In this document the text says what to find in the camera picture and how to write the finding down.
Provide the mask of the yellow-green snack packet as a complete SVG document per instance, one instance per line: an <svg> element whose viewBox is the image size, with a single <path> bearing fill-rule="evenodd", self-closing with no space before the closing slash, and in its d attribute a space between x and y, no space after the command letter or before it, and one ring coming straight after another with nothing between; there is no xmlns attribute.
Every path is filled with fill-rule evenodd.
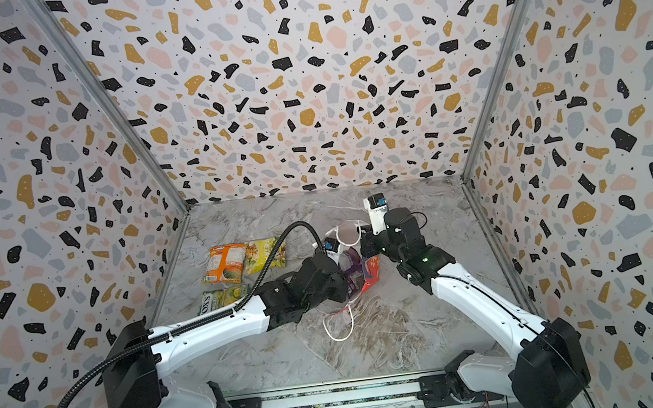
<svg viewBox="0 0 653 408"><path fill-rule="evenodd" d="M244 260L244 273L246 275L253 275L257 274L262 271L263 267L266 265L266 262L268 261L268 257L273 252L273 248L275 246L277 238L272 237L269 239L262 239L262 240L254 240L245 243L245 260ZM271 263L271 268L274 267L285 267L287 266L287 250L286 250L287 243L283 242L282 245L280 245L280 248L277 250L276 254L274 255L274 259L272 260Z"/></svg>

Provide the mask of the red paper gift bag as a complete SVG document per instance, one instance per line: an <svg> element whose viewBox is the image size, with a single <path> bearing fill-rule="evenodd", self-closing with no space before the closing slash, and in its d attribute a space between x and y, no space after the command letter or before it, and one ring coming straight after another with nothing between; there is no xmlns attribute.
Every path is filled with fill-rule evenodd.
<svg viewBox="0 0 653 408"><path fill-rule="evenodd" d="M356 327L354 308L364 294L379 282L379 258L366 258L362 254L363 233L368 233L368 229L368 223L362 220L345 220L327 231L323 240L326 254L338 265L347 280L347 301L339 311L324 315L322 321L327 337L336 343L347 341L353 335ZM345 336L333 335L331 324L335 319L348 323Z"/></svg>

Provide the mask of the orange fruit candy packet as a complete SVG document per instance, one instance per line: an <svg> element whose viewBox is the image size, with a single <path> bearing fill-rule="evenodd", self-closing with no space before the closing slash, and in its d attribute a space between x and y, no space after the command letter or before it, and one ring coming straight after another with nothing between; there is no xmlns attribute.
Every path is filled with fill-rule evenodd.
<svg viewBox="0 0 653 408"><path fill-rule="evenodd" d="M243 243L211 247L202 282L240 284L246 253Z"/></svg>

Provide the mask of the green yellow candy packet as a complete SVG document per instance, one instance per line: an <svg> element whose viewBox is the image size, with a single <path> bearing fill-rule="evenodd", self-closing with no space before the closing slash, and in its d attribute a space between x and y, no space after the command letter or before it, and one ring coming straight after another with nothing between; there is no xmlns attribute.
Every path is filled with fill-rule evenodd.
<svg viewBox="0 0 653 408"><path fill-rule="evenodd" d="M214 312L239 302L246 297L249 289L248 285L239 284L220 290L205 291L202 295L199 315L208 314L208 312Z"/></svg>

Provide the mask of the purple candy packet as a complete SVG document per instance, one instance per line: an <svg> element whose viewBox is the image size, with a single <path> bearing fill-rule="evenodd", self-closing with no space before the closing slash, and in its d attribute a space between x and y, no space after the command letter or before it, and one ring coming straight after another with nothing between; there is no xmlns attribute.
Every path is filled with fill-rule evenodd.
<svg viewBox="0 0 653 408"><path fill-rule="evenodd" d="M344 250L341 255L339 268L347 281L348 297L353 298L362 292L365 284L363 261L360 253L353 247Z"/></svg>

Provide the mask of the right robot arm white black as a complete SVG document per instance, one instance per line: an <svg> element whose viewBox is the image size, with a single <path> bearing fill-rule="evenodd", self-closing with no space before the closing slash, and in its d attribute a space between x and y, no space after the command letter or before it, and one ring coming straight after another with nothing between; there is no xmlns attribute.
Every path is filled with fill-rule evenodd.
<svg viewBox="0 0 653 408"><path fill-rule="evenodd" d="M499 358L466 350L444 374L421 381L420 399L471 403L487 392L516 398L524 408L569 408L587 391L591 374L579 333L561 320L543 320L478 281L455 257L430 245L407 208L389 208L381 194L365 201L370 223L362 254L382 254L412 285L466 314L506 352Z"/></svg>

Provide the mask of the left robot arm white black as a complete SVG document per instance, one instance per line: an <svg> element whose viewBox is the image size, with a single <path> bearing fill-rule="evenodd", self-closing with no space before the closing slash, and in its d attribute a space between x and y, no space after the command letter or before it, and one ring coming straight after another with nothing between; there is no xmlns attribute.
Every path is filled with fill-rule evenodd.
<svg viewBox="0 0 653 408"><path fill-rule="evenodd" d="M289 323L331 300L348 297L347 277L326 254L306 258L296 272L261 284L245 302L194 320L148 329L129 324L101 372L108 408L229 408L218 385L190 383L175 372L198 357Z"/></svg>

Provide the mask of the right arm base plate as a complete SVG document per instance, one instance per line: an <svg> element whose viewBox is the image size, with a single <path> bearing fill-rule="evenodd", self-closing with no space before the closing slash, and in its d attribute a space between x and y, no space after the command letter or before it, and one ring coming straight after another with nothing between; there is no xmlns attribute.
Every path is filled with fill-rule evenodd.
<svg viewBox="0 0 653 408"><path fill-rule="evenodd" d="M489 391L478 391L465 387L452 373L421 376L418 379L420 390L417 399L424 402L426 408L444 408L451 405L482 404L486 400L503 400L503 395Z"/></svg>

